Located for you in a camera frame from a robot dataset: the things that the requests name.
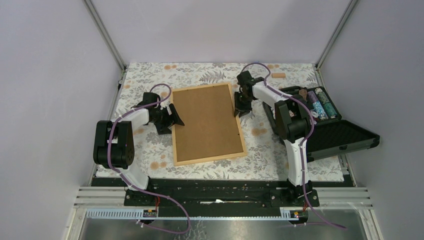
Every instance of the floral tablecloth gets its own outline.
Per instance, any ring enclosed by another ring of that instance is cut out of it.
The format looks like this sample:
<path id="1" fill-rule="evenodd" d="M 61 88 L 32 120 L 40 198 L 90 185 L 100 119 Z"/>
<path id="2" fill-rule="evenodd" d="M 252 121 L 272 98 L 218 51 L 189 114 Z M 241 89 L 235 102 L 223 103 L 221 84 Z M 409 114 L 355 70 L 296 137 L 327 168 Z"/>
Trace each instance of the floral tablecloth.
<path id="1" fill-rule="evenodd" d="M 142 100 L 144 92 L 153 85 L 166 83 L 173 89 L 189 86 L 230 82 L 238 90 L 236 76 L 244 63 L 131 63 L 128 67 L 115 117 L 124 114 Z M 268 78 L 277 87 L 318 86 L 312 64 L 267 64 L 273 73 L 286 73 L 286 78 Z M 248 68 L 253 77 L 265 76 L 261 66 Z M 155 92 L 165 97 L 165 87 Z M 273 134 L 261 101 L 252 103 L 252 113 L 243 116 L 241 128 L 247 156 L 235 159 L 196 163 L 175 167 L 172 136 L 158 135 L 153 124 L 133 129 L 135 157 L 133 164 L 151 178 L 171 179 L 231 179 L 231 180 L 286 180 L 289 172 L 286 148 Z M 329 157 L 307 165 L 312 181 L 343 181 L 338 158 Z M 99 165 L 97 177 L 117 177 L 110 169 Z"/>

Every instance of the gray wall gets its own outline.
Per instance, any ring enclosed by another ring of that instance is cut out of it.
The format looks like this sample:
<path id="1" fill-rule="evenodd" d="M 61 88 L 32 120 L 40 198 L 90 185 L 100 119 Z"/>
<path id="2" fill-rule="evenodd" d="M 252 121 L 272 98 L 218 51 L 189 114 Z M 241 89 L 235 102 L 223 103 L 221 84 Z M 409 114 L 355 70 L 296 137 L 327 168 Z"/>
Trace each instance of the gray wall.
<path id="1" fill-rule="evenodd" d="M 81 0 L 0 2 L 0 239 L 58 240 L 119 69 Z"/>
<path id="2" fill-rule="evenodd" d="M 350 154 L 386 240 L 424 239 L 424 1 L 359 2 L 322 68 L 345 119 L 381 135 Z"/>
<path id="3" fill-rule="evenodd" d="M 94 0 L 127 62 L 314 63 L 349 0 Z"/>

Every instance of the table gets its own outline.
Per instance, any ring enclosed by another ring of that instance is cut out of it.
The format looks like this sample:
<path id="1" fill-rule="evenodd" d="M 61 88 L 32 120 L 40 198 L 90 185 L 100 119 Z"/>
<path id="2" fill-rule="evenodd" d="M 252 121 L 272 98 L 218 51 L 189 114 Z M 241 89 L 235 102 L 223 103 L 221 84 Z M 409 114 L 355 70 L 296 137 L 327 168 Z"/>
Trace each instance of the table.
<path id="1" fill-rule="evenodd" d="M 233 91 L 238 90 L 237 75 L 246 63 L 131 63 L 118 99 L 114 117 L 124 114 L 142 100 L 144 92 L 153 85 L 166 83 L 173 89 L 230 82 Z M 286 73 L 286 78 L 268 78 L 276 88 L 318 86 L 314 69 L 310 63 L 266 63 L 273 73 Z M 253 77 L 265 76 L 267 70 L 261 66 L 248 68 Z M 162 98 L 168 95 L 165 87 L 155 92 Z M 284 181 L 288 177 L 289 163 L 286 148 L 273 134 L 261 101 L 252 103 L 252 113 L 243 116 L 241 128 L 247 148 L 247 156 L 196 163 L 175 167 L 173 164 L 172 136 L 158 135 L 151 123 L 133 129 L 135 157 L 133 164 L 151 178 L 168 179 L 228 179 Z M 342 182 L 343 173 L 337 156 L 319 159 L 307 164 L 312 181 Z M 118 175 L 99 165 L 96 177 Z"/>

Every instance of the brown square board with wooden border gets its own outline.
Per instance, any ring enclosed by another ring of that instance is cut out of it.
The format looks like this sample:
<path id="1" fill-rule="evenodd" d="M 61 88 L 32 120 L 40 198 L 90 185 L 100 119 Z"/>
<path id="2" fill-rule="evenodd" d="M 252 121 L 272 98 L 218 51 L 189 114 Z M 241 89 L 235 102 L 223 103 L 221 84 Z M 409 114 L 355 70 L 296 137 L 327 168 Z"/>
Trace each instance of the brown square board with wooden border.
<path id="1" fill-rule="evenodd" d="M 171 103 L 185 124 L 172 127 L 174 166 L 247 156 L 230 83 L 173 89 Z"/>

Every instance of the brown board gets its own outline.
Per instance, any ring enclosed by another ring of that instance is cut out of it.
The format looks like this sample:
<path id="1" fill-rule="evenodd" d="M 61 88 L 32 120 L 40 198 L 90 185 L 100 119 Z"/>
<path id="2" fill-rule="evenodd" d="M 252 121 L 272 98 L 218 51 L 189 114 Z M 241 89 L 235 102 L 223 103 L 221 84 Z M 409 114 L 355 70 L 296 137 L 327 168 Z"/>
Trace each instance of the brown board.
<path id="1" fill-rule="evenodd" d="M 185 124 L 172 127 L 175 166 L 247 155 L 230 83 L 173 89 L 171 103 Z"/>

